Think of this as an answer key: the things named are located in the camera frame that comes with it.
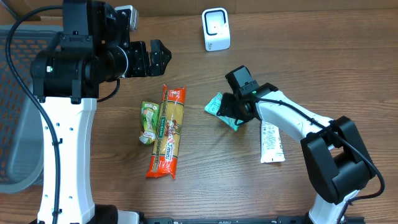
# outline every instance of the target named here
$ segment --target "red and tan package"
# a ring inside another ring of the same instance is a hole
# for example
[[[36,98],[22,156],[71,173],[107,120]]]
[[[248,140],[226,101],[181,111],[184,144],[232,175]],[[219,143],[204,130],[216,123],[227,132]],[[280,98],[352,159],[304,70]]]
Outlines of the red and tan package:
[[[156,140],[147,177],[171,174],[175,179],[184,103],[185,87],[169,90],[163,85]]]

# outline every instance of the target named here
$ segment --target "wood grain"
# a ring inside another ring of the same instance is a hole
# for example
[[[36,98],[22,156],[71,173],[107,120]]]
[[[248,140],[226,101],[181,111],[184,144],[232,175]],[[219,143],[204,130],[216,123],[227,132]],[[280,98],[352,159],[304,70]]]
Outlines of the wood grain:
[[[132,40],[160,39],[173,59],[164,76],[122,80],[119,93],[98,105],[91,139],[95,202],[148,217],[307,212],[315,191],[300,144],[282,133],[286,161],[260,164],[258,121],[234,133],[203,110],[217,91],[230,91],[225,74],[245,65],[259,83],[274,84],[309,110],[355,121],[387,187],[379,198],[355,202],[348,215],[365,216],[367,223],[398,223],[397,21],[398,9],[231,15],[231,48],[209,53],[200,16],[141,18]],[[152,146],[138,140],[141,102],[159,102],[163,83],[187,87],[176,180],[145,178]],[[114,85],[102,84],[100,95]],[[361,194],[378,188],[374,179]],[[41,190],[0,195],[0,223],[33,220]]]

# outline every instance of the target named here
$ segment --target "teal cloth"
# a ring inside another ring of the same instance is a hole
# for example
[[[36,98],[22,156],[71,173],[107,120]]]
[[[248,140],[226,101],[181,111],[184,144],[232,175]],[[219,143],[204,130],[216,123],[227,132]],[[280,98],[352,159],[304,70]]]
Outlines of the teal cloth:
[[[239,126],[235,125],[235,119],[226,116],[217,116],[217,111],[220,109],[222,98],[223,95],[220,92],[217,93],[217,95],[213,99],[211,99],[210,103],[208,103],[205,106],[205,111],[221,119],[226,124],[228,124],[233,130],[237,131]]]

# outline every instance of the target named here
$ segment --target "green label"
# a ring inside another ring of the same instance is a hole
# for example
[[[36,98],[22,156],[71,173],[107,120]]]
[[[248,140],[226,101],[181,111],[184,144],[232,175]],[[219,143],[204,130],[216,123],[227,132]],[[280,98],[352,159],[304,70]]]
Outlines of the green label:
[[[166,125],[166,116],[161,116],[159,122],[159,131],[157,133],[157,139],[163,139],[165,125]]]

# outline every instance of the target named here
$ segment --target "green and white package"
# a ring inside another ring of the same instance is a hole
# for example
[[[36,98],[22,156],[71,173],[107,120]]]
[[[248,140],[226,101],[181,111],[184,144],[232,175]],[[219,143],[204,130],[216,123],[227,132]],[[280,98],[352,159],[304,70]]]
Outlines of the green and white package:
[[[205,106],[205,111],[221,119],[222,121],[227,123],[233,130],[237,131],[239,126],[235,125],[235,119],[226,116],[217,116],[217,111],[220,109],[221,106],[221,99],[223,99],[223,95],[219,92],[213,99],[211,99],[210,103]]]
[[[144,144],[151,144],[155,141],[157,120],[159,117],[159,105],[151,102],[142,102],[141,106],[141,124],[144,132],[141,131],[139,140]]]

